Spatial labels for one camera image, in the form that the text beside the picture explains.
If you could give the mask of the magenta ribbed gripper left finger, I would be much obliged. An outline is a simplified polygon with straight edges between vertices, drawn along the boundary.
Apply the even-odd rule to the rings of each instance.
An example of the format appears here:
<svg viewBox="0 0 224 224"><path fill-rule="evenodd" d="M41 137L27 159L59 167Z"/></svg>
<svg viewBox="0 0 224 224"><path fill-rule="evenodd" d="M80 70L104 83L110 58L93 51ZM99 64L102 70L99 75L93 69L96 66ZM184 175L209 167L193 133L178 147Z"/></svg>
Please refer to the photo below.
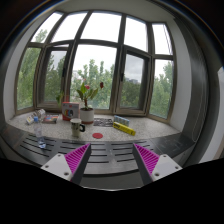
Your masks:
<svg viewBox="0 0 224 224"><path fill-rule="evenodd" d="M91 144L88 143L65 155L56 154L42 166L42 169L79 185L90 154Z"/></svg>

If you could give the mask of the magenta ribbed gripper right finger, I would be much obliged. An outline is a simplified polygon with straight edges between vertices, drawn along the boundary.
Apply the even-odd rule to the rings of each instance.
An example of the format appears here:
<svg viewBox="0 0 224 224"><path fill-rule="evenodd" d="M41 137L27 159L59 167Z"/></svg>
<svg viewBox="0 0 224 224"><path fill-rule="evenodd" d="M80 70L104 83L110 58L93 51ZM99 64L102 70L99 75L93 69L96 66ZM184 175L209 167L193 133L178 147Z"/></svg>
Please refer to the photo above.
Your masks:
<svg viewBox="0 0 224 224"><path fill-rule="evenodd" d="M144 185L148 185L182 169L167 154L158 155L136 143L133 144L133 155Z"/></svg>

